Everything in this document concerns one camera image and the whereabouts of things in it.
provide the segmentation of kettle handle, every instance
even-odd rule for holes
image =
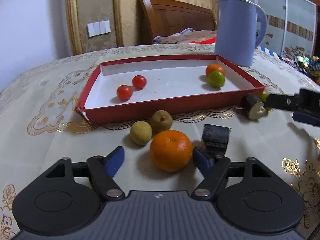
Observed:
[[[256,8],[258,17],[260,18],[260,34],[256,39],[256,47],[258,47],[262,43],[264,36],[267,33],[268,18],[264,10],[259,5],[256,5]]]

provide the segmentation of light switch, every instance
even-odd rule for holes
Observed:
[[[87,28],[89,37],[111,32],[109,21],[89,23]]]

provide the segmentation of orange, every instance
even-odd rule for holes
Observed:
[[[219,64],[216,64],[216,63],[212,63],[212,64],[209,64],[207,66],[207,68],[205,69],[205,74],[207,75],[207,77],[215,70],[219,70],[220,72],[222,72],[224,75],[226,74],[226,71],[224,70],[224,68],[219,65]]]
[[[164,171],[178,171],[187,165],[193,146],[182,132],[167,130],[158,133],[150,144],[153,164]]]

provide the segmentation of cherry tomato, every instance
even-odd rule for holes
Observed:
[[[122,85],[117,89],[117,96],[121,100],[128,100],[132,96],[132,88],[127,85]]]
[[[137,89],[143,89],[147,84],[147,80],[144,76],[137,75],[132,79],[132,85]]]

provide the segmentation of tablecloth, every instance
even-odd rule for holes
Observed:
[[[137,146],[128,136],[133,121],[90,126],[73,111],[87,78],[100,62],[185,53],[213,54],[214,47],[164,44],[82,54],[27,71],[1,92],[0,239],[10,239],[19,232],[11,212],[16,194],[64,156],[83,162],[94,155],[107,155],[121,145],[125,161],[114,180],[126,194],[131,189],[191,192],[196,187],[203,177],[192,163],[173,174],[152,165],[149,144]],[[266,92],[293,94],[300,87],[319,91],[308,77],[262,51],[256,50],[253,65],[243,69],[264,83]],[[172,129],[185,133],[194,145],[200,143],[205,123],[230,127],[226,156],[241,162],[255,156],[303,196],[306,212],[298,228],[303,236],[320,222],[318,128],[294,122],[292,114],[279,110],[256,122],[248,121],[237,107],[178,114],[174,119]],[[230,179],[229,185],[239,180]],[[76,181],[89,185],[86,179]]]

